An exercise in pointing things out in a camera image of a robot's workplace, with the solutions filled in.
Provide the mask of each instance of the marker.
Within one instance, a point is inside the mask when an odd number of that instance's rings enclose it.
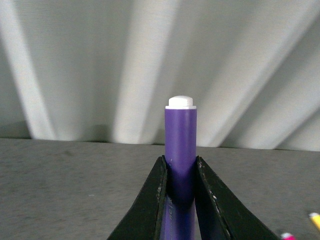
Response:
[[[194,240],[197,107],[188,96],[174,96],[164,110],[167,196],[160,239]]]
[[[296,240],[296,238],[288,232],[281,234],[281,239],[283,239],[283,240]]]
[[[313,222],[313,224],[316,226],[316,228],[320,231],[320,215],[319,213],[313,212],[309,214],[309,218]]]

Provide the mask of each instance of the white curtain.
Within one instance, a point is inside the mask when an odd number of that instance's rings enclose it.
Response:
[[[0,137],[320,151],[319,0],[0,0]]]

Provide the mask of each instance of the white marker cap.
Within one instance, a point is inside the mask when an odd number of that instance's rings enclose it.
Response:
[[[288,232],[285,232],[285,233],[282,233],[281,234],[281,238],[282,239],[286,239],[286,238],[289,238],[289,237],[292,237],[293,235],[292,234],[290,234],[290,233],[288,233]]]
[[[312,212],[312,213],[309,214],[309,217],[313,218],[313,217],[318,216],[318,215],[319,215],[319,213]]]
[[[196,109],[193,99],[189,96],[174,96],[169,99],[169,105],[165,109]]]

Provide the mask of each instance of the yellow pencil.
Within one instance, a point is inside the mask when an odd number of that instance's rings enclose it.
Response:
[[[309,214],[309,218],[313,222],[313,224],[316,226],[316,228],[320,231],[320,215],[319,213],[313,212]]]

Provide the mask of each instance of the gray table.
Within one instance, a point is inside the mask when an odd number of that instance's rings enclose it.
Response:
[[[164,149],[0,139],[0,239],[106,239]],[[320,152],[199,147],[197,154],[276,234],[320,239],[308,219],[320,212]]]

